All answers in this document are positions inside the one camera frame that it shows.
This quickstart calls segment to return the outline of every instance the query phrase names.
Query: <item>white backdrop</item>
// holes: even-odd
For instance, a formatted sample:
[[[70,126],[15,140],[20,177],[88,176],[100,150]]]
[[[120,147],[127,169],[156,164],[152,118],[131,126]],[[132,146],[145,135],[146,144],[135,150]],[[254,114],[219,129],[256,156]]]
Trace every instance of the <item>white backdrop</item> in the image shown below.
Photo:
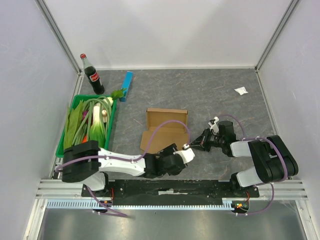
[[[290,0],[45,0],[98,68],[255,66]]]
[[[0,22],[0,232],[20,240],[77,75],[34,0],[6,1]]]
[[[320,223],[320,2],[300,1],[261,69],[279,134]]]

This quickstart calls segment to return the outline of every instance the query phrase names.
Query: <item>open cardboard box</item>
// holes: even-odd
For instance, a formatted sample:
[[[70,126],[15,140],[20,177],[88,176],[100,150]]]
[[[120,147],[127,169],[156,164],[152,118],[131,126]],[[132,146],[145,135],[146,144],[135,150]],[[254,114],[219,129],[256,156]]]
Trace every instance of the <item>open cardboard box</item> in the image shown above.
[[[179,120],[188,125],[188,111],[181,109],[148,108],[146,110],[147,131],[142,134],[140,148],[145,151],[154,130],[163,122],[168,120]],[[161,127],[155,134],[149,154],[155,154],[171,144],[176,144],[178,150],[188,143],[188,133],[185,127],[178,122],[170,122]]]

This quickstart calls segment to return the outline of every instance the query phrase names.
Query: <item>coca-cola logo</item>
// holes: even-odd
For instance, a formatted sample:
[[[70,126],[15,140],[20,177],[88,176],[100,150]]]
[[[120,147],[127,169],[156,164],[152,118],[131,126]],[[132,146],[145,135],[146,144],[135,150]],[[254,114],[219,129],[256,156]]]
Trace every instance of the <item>coca-cola logo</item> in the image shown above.
[[[92,82],[95,82],[95,81],[97,81],[98,79],[99,79],[99,74],[98,74],[97,72],[95,72],[95,74],[93,74],[93,75],[90,76],[90,80],[91,80]]]

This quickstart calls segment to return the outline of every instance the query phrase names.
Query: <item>robotic arm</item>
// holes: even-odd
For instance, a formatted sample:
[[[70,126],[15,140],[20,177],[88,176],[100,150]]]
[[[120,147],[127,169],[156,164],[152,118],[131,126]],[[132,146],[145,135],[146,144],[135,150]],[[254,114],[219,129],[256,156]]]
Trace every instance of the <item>robotic arm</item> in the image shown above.
[[[230,182],[234,189],[246,188],[257,184],[276,182],[284,177],[284,168],[272,146],[260,139],[239,141],[234,132],[233,122],[220,121],[219,118],[208,122],[209,128],[190,143],[193,149],[207,151],[211,147],[221,148],[228,157],[251,157],[254,166],[231,175]],[[279,150],[288,177],[298,174],[298,165],[278,135],[267,137]]]
[[[87,161],[80,161],[62,170],[62,181],[83,183],[92,191],[108,189],[108,175],[105,172],[130,174],[147,179],[159,178],[168,173],[178,175],[195,154],[189,145],[178,150],[172,144],[156,154],[126,155],[111,152],[98,147],[97,141],[88,141],[65,150],[63,163],[85,156],[99,156]]]

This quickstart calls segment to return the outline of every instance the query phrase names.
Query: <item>soda bottle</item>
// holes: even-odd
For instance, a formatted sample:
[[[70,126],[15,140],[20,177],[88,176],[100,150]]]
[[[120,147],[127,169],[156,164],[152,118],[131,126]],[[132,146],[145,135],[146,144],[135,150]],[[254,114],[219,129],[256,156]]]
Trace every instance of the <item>soda bottle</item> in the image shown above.
[[[97,95],[101,95],[105,92],[105,87],[102,85],[100,76],[97,73],[95,67],[89,62],[87,56],[82,53],[80,58],[83,62],[84,73],[87,76],[89,83],[91,84],[93,91]]]

